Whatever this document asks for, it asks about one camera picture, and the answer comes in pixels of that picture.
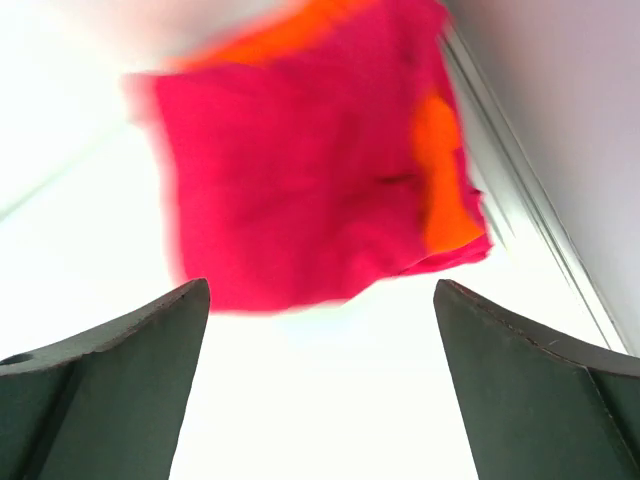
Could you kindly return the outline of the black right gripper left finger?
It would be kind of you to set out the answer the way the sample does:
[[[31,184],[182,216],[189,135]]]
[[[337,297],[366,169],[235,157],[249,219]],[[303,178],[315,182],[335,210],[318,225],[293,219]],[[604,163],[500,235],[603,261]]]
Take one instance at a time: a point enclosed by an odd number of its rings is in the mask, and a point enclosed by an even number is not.
[[[2,360],[2,478],[168,478],[209,305],[207,281],[192,280]]]

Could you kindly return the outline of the magenta t shirt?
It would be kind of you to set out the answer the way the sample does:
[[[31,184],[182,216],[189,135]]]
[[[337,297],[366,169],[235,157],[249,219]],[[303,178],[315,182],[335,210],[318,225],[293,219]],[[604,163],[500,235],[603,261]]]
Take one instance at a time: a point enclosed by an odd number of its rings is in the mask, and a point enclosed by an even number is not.
[[[488,231],[488,224],[482,212],[482,192],[474,186],[466,188],[465,201],[474,220],[482,227],[482,235],[458,249],[434,254],[426,257],[416,265],[405,269],[399,274],[402,276],[437,273],[462,265],[474,264],[484,260],[493,246]]]

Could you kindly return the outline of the red polo shirt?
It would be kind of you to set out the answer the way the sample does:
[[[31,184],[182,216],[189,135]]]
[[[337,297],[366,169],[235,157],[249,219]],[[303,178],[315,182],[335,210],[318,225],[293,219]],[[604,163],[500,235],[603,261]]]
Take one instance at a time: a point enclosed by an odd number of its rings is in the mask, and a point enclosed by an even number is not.
[[[365,17],[383,22],[372,45],[351,26],[265,66],[172,64],[303,2],[280,1],[128,80],[168,169],[177,265],[213,285],[215,313],[345,301],[434,255],[411,146],[415,83],[382,9]]]

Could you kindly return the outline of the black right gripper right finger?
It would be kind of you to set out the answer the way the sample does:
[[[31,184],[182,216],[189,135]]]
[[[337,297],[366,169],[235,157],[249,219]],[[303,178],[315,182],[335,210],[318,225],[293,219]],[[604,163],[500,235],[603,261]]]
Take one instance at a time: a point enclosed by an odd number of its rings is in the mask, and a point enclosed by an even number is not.
[[[636,479],[639,360],[451,280],[434,308],[481,479]]]

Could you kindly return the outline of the orange t shirt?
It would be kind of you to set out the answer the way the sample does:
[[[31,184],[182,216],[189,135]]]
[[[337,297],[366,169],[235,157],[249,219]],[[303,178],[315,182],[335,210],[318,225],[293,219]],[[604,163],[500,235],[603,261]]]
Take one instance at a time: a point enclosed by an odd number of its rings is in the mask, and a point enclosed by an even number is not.
[[[382,21],[365,17],[380,8],[382,19],[399,25],[395,37],[405,43],[402,66],[415,83],[410,115],[411,146],[425,183],[423,238],[433,254],[461,248],[485,234],[476,218],[478,202],[469,187],[463,136],[451,82],[440,52],[447,13],[436,1],[305,1],[277,20],[216,45],[203,46],[173,60],[181,71],[223,63],[265,66],[302,56],[335,40],[341,30],[358,26],[356,37],[372,45]]]

